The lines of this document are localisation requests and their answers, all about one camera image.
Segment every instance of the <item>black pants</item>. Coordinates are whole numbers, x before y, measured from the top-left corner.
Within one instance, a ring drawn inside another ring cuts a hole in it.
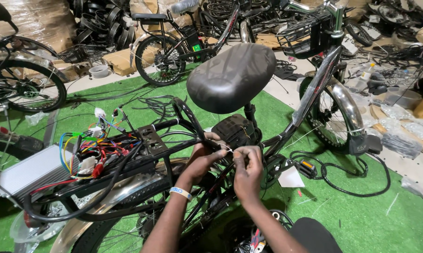
[[[331,233],[315,219],[300,218],[289,232],[309,253],[342,253]]]

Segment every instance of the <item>black bicycle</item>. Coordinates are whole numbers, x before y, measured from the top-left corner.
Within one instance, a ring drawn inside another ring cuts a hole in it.
[[[212,131],[231,149],[245,145],[258,145],[261,148],[265,165],[262,189],[272,186],[283,171],[299,163],[294,161],[294,157],[287,158],[279,154],[279,151],[305,118],[328,149],[355,156],[370,153],[376,157],[369,152],[374,149],[370,149],[370,138],[366,136],[360,112],[348,91],[338,81],[343,79],[345,72],[345,65],[339,62],[344,35],[344,6],[327,1],[312,9],[285,0],[281,7],[291,7],[288,11],[314,17],[295,32],[285,31],[280,39],[287,40],[293,46],[295,56],[306,57],[319,50],[326,53],[319,69],[307,73],[302,82],[300,106],[284,131],[261,141],[262,131],[255,120],[255,106],[250,102],[265,87],[275,71],[276,58],[270,48],[254,43],[233,46],[195,68],[187,80],[191,100],[205,111],[225,114],[244,108],[244,116],[233,114],[215,125]],[[332,18],[325,19],[327,15],[317,15],[321,12],[330,12]],[[291,40],[302,37],[308,39],[300,39],[299,43]],[[289,55],[290,51],[285,50],[285,54]],[[205,138],[201,125],[184,101],[174,98],[172,107],[174,119],[139,128],[130,127],[129,131],[119,129],[122,131],[121,135],[103,137],[96,142],[95,138],[90,142],[92,140],[89,131],[65,133],[71,139],[78,139],[73,148],[72,159],[66,161],[66,165],[71,175],[82,179],[70,178],[39,186],[26,195],[22,203],[29,217],[40,222],[69,220],[55,241],[52,252],[135,252],[142,247],[169,199],[169,188],[175,184],[188,163],[188,158],[170,156],[198,143],[203,143],[211,150],[220,149],[215,142]],[[121,112],[123,120],[127,120],[125,113]],[[106,127],[114,125],[113,121],[107,124],[105,119],[98,124],[105,127],[104,135]],[[336,128],[333,124],[343,126]],[[177,125],[188,131],[166,132],[166,129]],[[166,137],[175,134],[192,138],[178,142],[164,141]],[[73,162],[81,162],[91,156],[107,164],[102,173],[76,174]],[[383,161],[376,158],[388,173]],[[303,167],[301,173],[308,178],[316,176],[310,167]],[[218,164],[214,164],[211,172],[193,188],[191,194],[195,198],[186,210],[184,233],[180,241],[182,250],[197,240],[213,219],[236,200],[232,187],[233,175],[232,155],[229,154]],[[74,194],[81,198],[94,192],[98,194],[82,208],[78,208],[71,198]],[[46,216],[43,207],[54,201],[61,201],[69,214]]]
[[[15,30],[14,34],[0,38],[0,106],[8,104],[10,108],[22,112],[46,112],[60,108],[66,99],[62,79],[65,82],[69,80],[50,61],[24,53],[26,49],[49,48],[15,36],[18,28],[1,3],[0,21],[8,22]],[[7,48],[8,44],[12,45],[12,50]]]
[[[132,19],[140,22],[141,29],[145,35],[138,38],[131,46],[130,62],[133,62],[135,54],[135,64],[140,73],[148,83],[155,86],[168,86],[176,83],[186,72],[187,63],[203,63],[220,51],[222,46],[232,36],[235,25],[239,29],[240,38],[243,43],[255,43],[249,18],[255,14],[265,12],[271,8],[268,5],[264,8],[252,9],[251,1],[234,0],[232,13],[228,18],[227,26],[222,29],[220,38],[215,44],[209,44],[202,39],[204,35],[201,30],[197,30],[197,24],[193,12],[188,11],[195,8],[199,1],[183,0],[171,7],[173,12],[181,15],[189,15],[192,25],[180,28],[174,22],[170,11],[167,14],[132,14]],[[207,12],[201,12],[202,23],[205,20],[213,22],[213,17]],[[163,23],[172,25],[180,38],[164,30]],[[147,31],[143,25],[160,24],[161,30]],[[214,23],[214,31],[221,31],[220,24]]]

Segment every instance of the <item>artificial grass mat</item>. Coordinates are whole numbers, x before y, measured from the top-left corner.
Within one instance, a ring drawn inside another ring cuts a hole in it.
[[[185,99],[187,96],[185,80],[186,78],[183,78],[178,84],[153,89],[144,97],[174,95]],[[130,78],[121,81],[121,84],[111,83],[77,92],[76,95],[100,92],[104,93],[97,96],[120,94],[125,92],[121,89],[135,89],[144,83],[145,81],[141,77]],[[57,119],[72,117],[57,122],[55,141],[58,141],[60,135],[64,132],[85,131],[91,123],[95,123],[97,118],[93,115],[94,107],[104,109],[108,115],[107,118],[111,118],[113,109],[129,101],[134,95],[135,93],[114,100],[91,102],[91,104],[82,103],[75,109],[71,109],[71,105],[67,105],[60,110]],[[291,119],[293,109],[264,91],[257,95],[252,103],[256,105],[255,116],[260,129],[263,131],[264,140],[284,130]],[[206,112],[194,105],[189,99],[187,105],[192,109],[203,128],[214,126],[219,120],[228,116]],[[158,117],[150,109],[135,110],[131,107],[142,108],[146,105],[136,100],[123,108],[135,128],[150,124]],[[86,113],[91,115],[76,116]],[[242,109],[237,113],[244,115]],[[9,114],[12,129],[18,134],[31,135],[46,125],[47,118],[41,120],[37,126],[28,126],[23,113],[10,111]],[[0,126],[7,126],[5,117],[1,116],[1,113]],[[129,129],[127,123],[122,123],[121,126]],[[310,131],[309,126],[306,123],[302,124],[292,141],[296,141],[308,131]],[[117,131],[112,130],[110,135],[117,133]],[[43,134],[44,129],[33,136],[42,139]],[[183,135],[171,136],[171,140],[185,139]],[[293,150],[313,151],[320,146],[321,143],[316,136],[310,133],[294,145],[282,150],[281,153],[289,156],[289,153]],[[179,152],[177,156],[188,156],[190,152],[191,148]],[[353,157],[335,155],[327,151],[319,155],[318,158],[326,163],[340,164],[351,170],[356,168]],[[330,167],[328,178],[335,185],[356,193],[371,193],[383,189],[386,186],[386,177],[381,164],[367,155],[363,155],[362,159],[369,166],[366,177],[353,177],[342,170]],[[263,202],[268,208],[286,209],[287,214],[293,221],[304,216],[320,221],[333,234],[343,252],[423,252],[423,200],[402,189],[400,186],[401,176],[391,170],[390,173],[391,188],[388,192],[376,197],[353,197],[333,189],[324,181],[308,180],[302,177],[306,186],[300,189],[303,194],[302,197],[299,197],[298,189],[281,188],[278,184],[275,184],[266,191]],[[394,205],[389,214],[386,215],[396,196]],[[13,208],[8,200],[0,199],[0,251],[13,251],[14,243],[9,237],[9,229],[19,211]],[[223,252],[224,248],[219,242],[223,238],[225,239],[224,225],[242,215],[245,215],[245,212],[239,206],[239,203],[231,204],[226,213],[215,219],[213,229],[205,234],[200,241],[200,247],[209,252]],[[49,252],[53,241],[54,238],[40,243],[35,252]]]

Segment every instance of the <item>white wristband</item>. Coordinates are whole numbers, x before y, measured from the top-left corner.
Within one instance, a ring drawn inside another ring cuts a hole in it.
[[[176,193],[179,193],[179,194],[183,195],[185,198],[187,198],[187,199],[188,199],[188,201],[191,201],[191,200],[192,200],[192,196],[191,196],[191,194],[190,194],[189,192],[187,192],[187,191],[185,191],[185,190],[181,189],[181,188],[178,188],[178,187],[172,187],[172,188],[169,190],[169,193],[171,193],[171,192],[176,192]]]

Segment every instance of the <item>black saddle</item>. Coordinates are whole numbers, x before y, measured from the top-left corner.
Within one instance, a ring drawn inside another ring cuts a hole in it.
[[[235,112],[268,84],[275,71],[271,48],[242,43],[211,58],[188,76],[191,100],[207,112]]]
[[[133,20],[138,19],[147,19],[147,20],[154,20],[154,19],[168,19],[168,16],[165,14],[147,14],[147,13],[134,13],[131,15]]]

